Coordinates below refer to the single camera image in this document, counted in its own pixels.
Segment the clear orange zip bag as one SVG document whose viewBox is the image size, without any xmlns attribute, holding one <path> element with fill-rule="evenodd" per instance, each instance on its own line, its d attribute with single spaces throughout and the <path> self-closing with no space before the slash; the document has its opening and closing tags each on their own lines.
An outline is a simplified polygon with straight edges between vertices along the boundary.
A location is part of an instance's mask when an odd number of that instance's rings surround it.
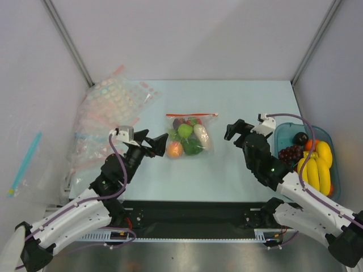
<svg viewBox="0 0 363 272">
<path fill-rule="evenodd" d="M 208 134 L 209 134 L 209 136 L 210 136 L 210 138 L 212 140 L 212 135 L 211 135 L 209 127 L 210 127 L 210 123 L 219 116 L 218 113 L 189 113 L 189 114 L 167 113 L 166 114 L 167 133 L 168 133 L 168 129 L 173 129 L 172 123 L 173 123 L 173 120 L 175 118 L 185 119 L 185 124 L 186 124 L 188 117 L 192 117 L 192 116 L 197 116 L 197 117 L 199 117 L 201 119 L 202 125 L 206 128 L 206 130 L 207 130 L 207 132 L 208 132 Z M 197 139 L 194 132 L 188 138 L 196 138 Z M 169 143 L 170 143 L 170 141 L 167 140 L 166 154 L 167 154 L 167 146 L 168 146 Z M 199 153 L 197 155 L 193 155 L 193 156 L 187 156 L 185 153 L 183 153 L 182 156 L 180 156 L 178 158 L 174 158 L 174 159 L 179 159 L 179 158 L 182 158 L 182 157 L 207 156 L 207 155 L 212 154 L 213 151 L 214 151 L 214 143 L 213 143 L 213 140 L 212 140 L 212 148 L 209 151 L 204 149 L 201 153 Z"/>
</svg>

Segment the white radish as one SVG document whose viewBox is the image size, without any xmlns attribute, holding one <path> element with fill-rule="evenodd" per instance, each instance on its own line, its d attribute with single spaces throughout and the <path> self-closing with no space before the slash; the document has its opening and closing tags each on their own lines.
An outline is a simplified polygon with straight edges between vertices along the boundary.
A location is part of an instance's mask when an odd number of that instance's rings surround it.
<svg viewBox="0 0 363 272">
<path fill-rule="evenodd" d="M 197 139 L 200 141 L 202 147 L 205 150 L 210 150 L 212 148 L 212 140 L 203 125 L 196 124 L 193 127 L 193 132 L 195 133 Z"/>
</svg>

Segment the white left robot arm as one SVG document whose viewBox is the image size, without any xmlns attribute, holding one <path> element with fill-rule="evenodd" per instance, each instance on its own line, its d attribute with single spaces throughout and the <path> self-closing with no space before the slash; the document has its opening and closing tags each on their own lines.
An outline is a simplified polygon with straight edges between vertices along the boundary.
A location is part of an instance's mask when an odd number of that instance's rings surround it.
<svg viewBox="0 0 363 272">
<path fill-rule="evenodd" d="M 104 227 L 121 227 L 125 209 L 118 200 L 131 182 L 143 158 L 162 157 L 168 134 L 149 138 L 149 130 L 135 132 L 131 126 L 111 131 L 113 152 L 100 168 L 100 175 L 79 196 L 39 222 L 20 223 L 25 229 L 20 253 L 23 268 L 39 271 L 64 247 L 83 235 Z"/>
</svg>

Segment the green bell pepper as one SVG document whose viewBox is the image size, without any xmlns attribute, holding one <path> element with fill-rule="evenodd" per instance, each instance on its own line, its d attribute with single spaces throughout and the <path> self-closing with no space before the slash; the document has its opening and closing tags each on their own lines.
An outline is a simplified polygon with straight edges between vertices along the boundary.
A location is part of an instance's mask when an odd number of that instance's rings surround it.
<svg viewBox="0 0 363 272">
<path fill-rule="evenodd" d="M 183 146 L 184 153 L 187 156 L 197 155 L 204 150 L 202 144 L 196 138 L 182 139 L 181 145 Z"/>
</svg>

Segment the green grape bunch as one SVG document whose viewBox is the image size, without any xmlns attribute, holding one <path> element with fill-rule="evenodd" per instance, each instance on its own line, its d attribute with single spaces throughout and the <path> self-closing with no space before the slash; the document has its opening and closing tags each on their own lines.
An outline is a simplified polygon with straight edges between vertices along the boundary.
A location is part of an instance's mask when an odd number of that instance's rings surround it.
<svg viewBox="0 0 363 272">
<path fill-rule="evenodd" d="M 176 129 L 168 129 L 168 140 L 170 142 L 181 142 L 182 137 L 179 135 Z"/>
</svg>

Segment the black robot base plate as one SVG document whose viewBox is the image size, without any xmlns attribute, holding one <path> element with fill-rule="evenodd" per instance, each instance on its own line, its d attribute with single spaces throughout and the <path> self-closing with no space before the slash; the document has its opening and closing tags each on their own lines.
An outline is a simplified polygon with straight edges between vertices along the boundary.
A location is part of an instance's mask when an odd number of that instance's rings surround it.
<svg viewBox="0 0 363 272">
<path fill-rule="evenodd" d="M 262 202 L 125 201 L 113 227 L 142 237 L 238 238 L 253 230 L 284 232 Z"/>
</svg>

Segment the orange red peach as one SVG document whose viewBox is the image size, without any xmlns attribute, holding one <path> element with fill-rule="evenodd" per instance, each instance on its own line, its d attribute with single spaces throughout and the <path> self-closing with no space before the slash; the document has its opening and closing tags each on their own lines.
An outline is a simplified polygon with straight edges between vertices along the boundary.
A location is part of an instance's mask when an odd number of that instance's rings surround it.
<svg viewBox="0 0 363 272">
<path fill-rule="evenodd" d="M 170 142 L 167 146 L 167 155 L 170 158 L 178 158 L 184 153 L 183 146 L 180 142 Z"/>
</svg>

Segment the wrinkled green fruit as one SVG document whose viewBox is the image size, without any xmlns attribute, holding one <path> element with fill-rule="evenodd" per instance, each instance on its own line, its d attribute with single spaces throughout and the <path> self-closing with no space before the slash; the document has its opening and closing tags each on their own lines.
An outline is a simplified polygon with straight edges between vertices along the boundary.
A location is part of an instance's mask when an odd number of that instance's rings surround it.
<svg viewBox="0 0 363 272">
<path fill-rule="evenodd" d="M 181 138 L 188 138 L 193 133 L 193 127 L 188 124 L 181 124 L 177 129 L 178 135 Z"/>
</svg>

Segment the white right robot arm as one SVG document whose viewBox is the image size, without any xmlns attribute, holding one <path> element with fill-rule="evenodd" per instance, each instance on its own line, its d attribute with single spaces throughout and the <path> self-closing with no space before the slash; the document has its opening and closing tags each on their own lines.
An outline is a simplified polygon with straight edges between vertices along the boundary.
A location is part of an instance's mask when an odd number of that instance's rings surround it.
<svg viewBox="0 0 363 272">
<path fill-rule="evenodd" d="M 239 134 L 234 144 L 242 149 L 247 169 L 262 185 L 299 205 L 296 209 L 271 198 L 264 206 L 262 222 L 267 227 L 280 224 L 295 229 L 323 244 L 344 266 L 356 267 L 362 259 L 362 213 L 337 204 L 274 157 L 267 138 L 276 128 L 275 120 L 266 116 L 259 121 L 257 126 L 241 119 L 228 124 L 224 139 Z"/>
</svg>

